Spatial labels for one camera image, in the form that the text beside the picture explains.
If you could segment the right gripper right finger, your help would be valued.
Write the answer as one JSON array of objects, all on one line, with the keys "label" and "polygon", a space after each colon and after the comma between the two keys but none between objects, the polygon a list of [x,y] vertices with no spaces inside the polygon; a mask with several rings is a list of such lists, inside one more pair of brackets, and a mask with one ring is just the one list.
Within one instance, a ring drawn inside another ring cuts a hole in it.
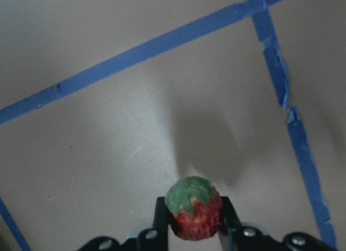
[{"label": "right gripper right finger", "polygon": [[281,241],[275,240],[259,226],[241,222],[228,197],[223,196],[222,202],[223,222],[219,237],[223,250],[335,250],[303,232],[292,232]]}]

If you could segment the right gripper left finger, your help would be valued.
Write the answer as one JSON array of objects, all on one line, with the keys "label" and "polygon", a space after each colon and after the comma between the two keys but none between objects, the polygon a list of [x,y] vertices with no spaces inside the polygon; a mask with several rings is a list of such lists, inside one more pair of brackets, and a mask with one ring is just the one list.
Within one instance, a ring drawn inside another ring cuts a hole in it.
[{"label": "right gripper left finger", "polygon": [[170,213],[164,197],[156,200],[152,226],[142,229],[136,237],[119,243],[108,236],[99,236],[84,244],[79,250],[168,250],[168,227]]}]

